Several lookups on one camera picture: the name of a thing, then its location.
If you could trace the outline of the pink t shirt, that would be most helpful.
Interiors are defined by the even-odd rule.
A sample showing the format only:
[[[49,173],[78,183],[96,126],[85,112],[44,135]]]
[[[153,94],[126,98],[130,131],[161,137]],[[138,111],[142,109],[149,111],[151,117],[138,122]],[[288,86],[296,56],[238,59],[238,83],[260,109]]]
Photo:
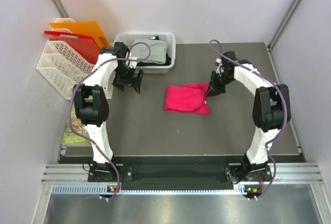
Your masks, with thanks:
[[[208,83],[169,85],[166,89],[163,110],[166,112],[209,115],[205,93]]]

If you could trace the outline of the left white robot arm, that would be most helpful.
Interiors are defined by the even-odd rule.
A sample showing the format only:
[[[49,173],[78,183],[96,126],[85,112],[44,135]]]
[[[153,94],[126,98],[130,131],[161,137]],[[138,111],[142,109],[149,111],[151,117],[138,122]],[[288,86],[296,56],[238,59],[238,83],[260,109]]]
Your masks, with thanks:
[[[132,57],[129,48],[122,42],[115,42],[112,47],[103,47],[93,70],[80,83],[74,86],[71,106],[76,117],[85,126],[87,140],[93,148],[93,162],[90,172],[99,172],[106,181],[117,176],[117,168],[112,162],[113,151],[110,148],[106,121],[109,105],[104,92],[111,75],[112,86],[124,91],[132,87],[140,92],[143,70],[136,71],[140,58]]]

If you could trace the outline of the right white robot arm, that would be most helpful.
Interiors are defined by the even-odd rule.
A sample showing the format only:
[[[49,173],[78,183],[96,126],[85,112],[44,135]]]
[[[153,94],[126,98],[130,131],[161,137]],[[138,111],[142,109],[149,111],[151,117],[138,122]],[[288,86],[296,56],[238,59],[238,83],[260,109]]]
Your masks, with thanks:
[[[255,132],[242,161],[242,176],[251,181],[260,175],[268,161],[272,140],[291,119],[289,88],[275,84],[260,74],[247,60],[238,60],[233,51],[216,59],[205,97],[225,93],[233,81],[240,82],[254,96],[252,119]]]

